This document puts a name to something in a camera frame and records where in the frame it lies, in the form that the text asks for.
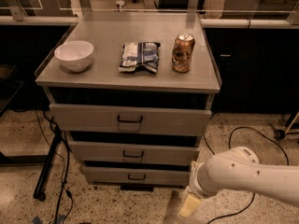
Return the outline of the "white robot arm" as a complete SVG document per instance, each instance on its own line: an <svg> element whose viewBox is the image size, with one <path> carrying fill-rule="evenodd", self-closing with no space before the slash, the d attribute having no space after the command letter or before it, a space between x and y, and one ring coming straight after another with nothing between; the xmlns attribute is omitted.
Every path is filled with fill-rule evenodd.
<svg viewBox="0 0 299 224"><path fill-rule="evenodd" d="M178 214L188 217L204 198L222 189L250 191L299 205L299 167L260 164L248 147L217 153L206 162L192 162L187 196Z"/></svg>

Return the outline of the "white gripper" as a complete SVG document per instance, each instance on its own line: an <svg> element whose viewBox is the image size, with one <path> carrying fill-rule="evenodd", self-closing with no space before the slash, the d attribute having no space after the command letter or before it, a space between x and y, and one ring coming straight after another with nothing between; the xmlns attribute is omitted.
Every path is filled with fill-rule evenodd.
<svg viewBox="0 0 299 224"><path fill-rule="evenodd" d="M192 161L189 185L187 186L187 191L189 193L178 212L181 217L188 217L191 215L201 205L202 200L200 198L208 197L207 192L200 184L200 178L204 171L205 168L203 163Z"/></svg>

